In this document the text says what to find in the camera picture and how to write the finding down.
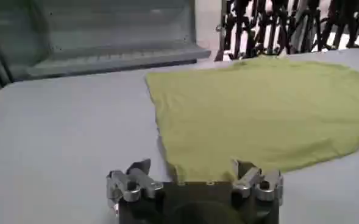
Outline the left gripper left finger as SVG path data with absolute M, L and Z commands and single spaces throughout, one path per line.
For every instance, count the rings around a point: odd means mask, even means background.
M 125 172 L 111 170 L 106 176 L 106 198 L 109 208 L 119 207 L 121 200 L 134 203 L 142 197 L 156 200 L 163 195 L 164 185 L 149 176 L 151 160 L 133 162 Z

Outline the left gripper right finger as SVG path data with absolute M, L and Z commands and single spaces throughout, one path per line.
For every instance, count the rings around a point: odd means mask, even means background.
M 283 176 L 279 170 L 263 172 L 255 164 L 232 159 L 236 180 L 232 183 L 232 192 L 242 198 L 249 198 L 251 193 L 260 201 L 276 200 L 283 204 Z

